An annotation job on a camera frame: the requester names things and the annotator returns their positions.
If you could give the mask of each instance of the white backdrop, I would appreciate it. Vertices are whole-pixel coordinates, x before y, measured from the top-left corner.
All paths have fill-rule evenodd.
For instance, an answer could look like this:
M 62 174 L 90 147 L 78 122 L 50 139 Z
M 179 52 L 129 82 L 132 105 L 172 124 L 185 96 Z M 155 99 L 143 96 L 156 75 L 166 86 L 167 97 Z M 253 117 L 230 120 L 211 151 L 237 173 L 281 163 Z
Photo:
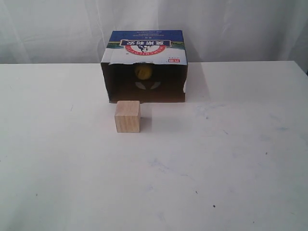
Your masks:
M 0 63 L 98 63 L 112 30 L 142 29 L 182 29 L 190 62 L 308 69 L 308 0 L 0 0 Z

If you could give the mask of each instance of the table surface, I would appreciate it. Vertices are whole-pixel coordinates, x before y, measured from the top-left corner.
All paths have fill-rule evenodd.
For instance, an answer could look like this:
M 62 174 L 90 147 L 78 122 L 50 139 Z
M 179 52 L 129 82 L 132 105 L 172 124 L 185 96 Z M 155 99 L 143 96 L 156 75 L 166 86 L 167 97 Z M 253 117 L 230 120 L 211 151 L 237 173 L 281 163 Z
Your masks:
M 189 63 L 117 133 L 99 64 L 0 65 L 1 231 L 306 231 L 308 78 Z

